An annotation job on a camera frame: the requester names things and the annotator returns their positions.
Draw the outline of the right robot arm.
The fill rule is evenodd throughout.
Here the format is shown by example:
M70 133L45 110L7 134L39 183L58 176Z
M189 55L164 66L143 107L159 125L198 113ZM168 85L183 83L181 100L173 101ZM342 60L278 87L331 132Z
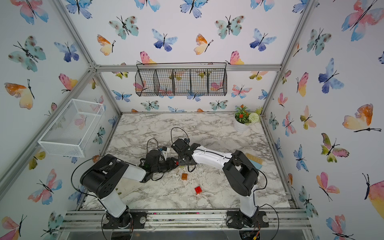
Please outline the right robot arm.
M256 214L259 206L254 192L260 172L243 152L222 153L196 143L189 145L182 139L172 143L171 148L177 153L180 165L208 165L222 170L232 189L240 196L241 213L249 218Z

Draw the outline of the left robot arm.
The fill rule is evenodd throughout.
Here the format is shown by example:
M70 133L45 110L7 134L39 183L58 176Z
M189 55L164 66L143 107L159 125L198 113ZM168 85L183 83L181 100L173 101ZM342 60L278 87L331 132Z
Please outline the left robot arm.
M154 181L154 174L165 174L178 166L176 158L166 159L158 150L149 151L145 158L140 159L138 166L108 154L83 173L80 183L97 196L110 216L120 218L128 208L116 191L121 179L144 184Z

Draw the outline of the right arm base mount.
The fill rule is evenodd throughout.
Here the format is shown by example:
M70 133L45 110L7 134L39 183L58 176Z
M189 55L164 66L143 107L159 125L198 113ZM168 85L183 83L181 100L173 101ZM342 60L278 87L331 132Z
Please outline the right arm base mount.
M252 217L246 216L241 211L227 211L226 226L237 230L245 227L268 228L269 219L264 211L256 211Z

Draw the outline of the small red lego brick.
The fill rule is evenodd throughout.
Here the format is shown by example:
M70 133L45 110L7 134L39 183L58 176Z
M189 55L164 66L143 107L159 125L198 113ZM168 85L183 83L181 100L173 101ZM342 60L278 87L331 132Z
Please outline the small red lego brick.
M198 187L195 188L195 192L196 192L197 195L199 195L199 194L201 194L203 191L202 191L201 187L198 186Z

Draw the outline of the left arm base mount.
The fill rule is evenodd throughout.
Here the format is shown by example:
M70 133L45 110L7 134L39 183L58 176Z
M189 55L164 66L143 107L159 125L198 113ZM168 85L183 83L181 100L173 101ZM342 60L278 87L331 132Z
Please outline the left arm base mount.
M106 212L102 227L107 230L144 229L147 221L147 212L125 210L120 217L113 217Z

